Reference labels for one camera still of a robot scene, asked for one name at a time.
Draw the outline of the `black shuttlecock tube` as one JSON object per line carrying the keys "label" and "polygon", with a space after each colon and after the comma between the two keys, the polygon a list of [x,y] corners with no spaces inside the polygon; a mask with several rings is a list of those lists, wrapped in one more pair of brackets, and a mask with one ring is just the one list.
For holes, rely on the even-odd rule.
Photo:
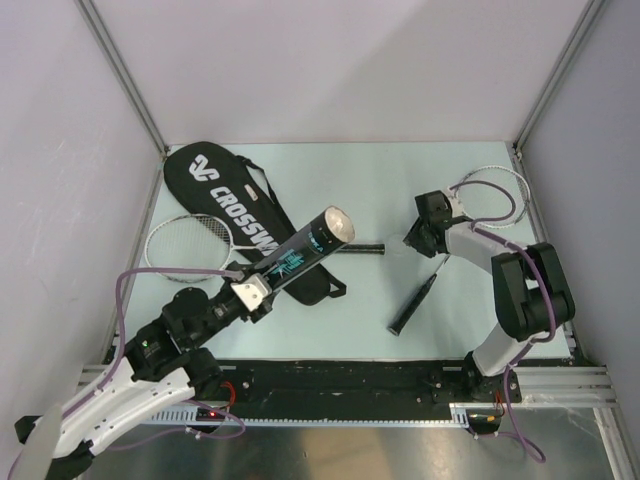
{"label": "black shuttlecock tube", "polygon": [[350,217],[342,209],[329,206],[257,262],[253,270],[277,292],[354,239],[355,228]]}

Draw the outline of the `clear plastic tube lid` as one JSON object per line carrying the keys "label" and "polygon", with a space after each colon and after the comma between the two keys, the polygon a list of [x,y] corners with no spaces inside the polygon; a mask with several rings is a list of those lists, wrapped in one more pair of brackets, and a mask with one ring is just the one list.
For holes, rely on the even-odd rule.
{"label": "clear plastic tube lid", "polygon": [[403,257],[411,252],[411,249],[404,243],[402,234],[393,234],[385,242],[386,253],[394,257]]}

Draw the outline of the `black racket bag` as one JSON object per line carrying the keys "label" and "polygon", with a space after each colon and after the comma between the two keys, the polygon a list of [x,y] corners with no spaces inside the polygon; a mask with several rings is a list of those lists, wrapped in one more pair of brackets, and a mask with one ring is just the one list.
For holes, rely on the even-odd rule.
{"label": "black racket bag", "polygon": [[191,214],[206,214],[229,226],[233,239],[251,249],[243,256],[257,262],[291,237],[296,228],[269,183],[252,160],[201,141],[169,155],[164,182]]}

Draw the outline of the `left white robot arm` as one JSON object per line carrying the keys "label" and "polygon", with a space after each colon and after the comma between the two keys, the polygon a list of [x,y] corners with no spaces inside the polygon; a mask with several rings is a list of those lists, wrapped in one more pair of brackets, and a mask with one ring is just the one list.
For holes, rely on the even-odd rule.
{"label": "left white robot arm", "polygon": [[65,405],[16,422],[23,450],[10,478],[74,479],[154,414],[215,397],[224,375],[206,342],[236,320],[260,320],[273,297],[245,284],[226,285],[213,298],[197,288],[176,293],[92,384]]}

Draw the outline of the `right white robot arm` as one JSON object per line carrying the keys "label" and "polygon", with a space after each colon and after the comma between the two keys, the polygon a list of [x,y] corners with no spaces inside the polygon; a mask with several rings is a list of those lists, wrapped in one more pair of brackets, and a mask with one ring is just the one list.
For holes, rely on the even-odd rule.
{"label": "right white robot arm", "polygon": [[415,197],[418,217],[404,243],[433,258],[462,258],[491,275],[496,326],[464,358],[454,390],[476,401],[509,383],[507,369],[538,343],[548,343],[576,307],[555,247],[521,245],[480,226],[449,190]]}

